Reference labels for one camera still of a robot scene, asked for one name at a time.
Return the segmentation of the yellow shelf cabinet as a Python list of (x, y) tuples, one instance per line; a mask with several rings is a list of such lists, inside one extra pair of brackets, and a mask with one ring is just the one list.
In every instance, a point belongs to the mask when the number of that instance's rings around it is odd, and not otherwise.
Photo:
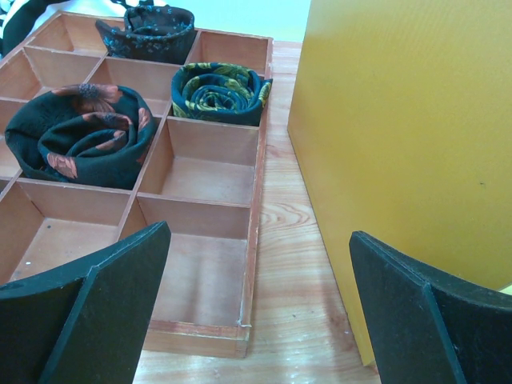
[(364, 365), (354, 231), (511, 283), (510, 2), (313, 1), (288, 131)]

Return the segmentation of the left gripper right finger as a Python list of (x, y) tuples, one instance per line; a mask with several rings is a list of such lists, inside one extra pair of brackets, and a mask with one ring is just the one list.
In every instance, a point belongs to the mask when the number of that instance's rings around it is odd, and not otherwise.
[(509, 383), (511, 296), (356, 231), (350, 256), (383, 383)]

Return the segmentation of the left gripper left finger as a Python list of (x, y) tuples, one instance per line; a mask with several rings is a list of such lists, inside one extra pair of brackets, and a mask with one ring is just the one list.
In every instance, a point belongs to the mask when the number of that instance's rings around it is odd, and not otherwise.
[(3, 383), (131, 383), (171, 232), (156, 222), (1, 286)]

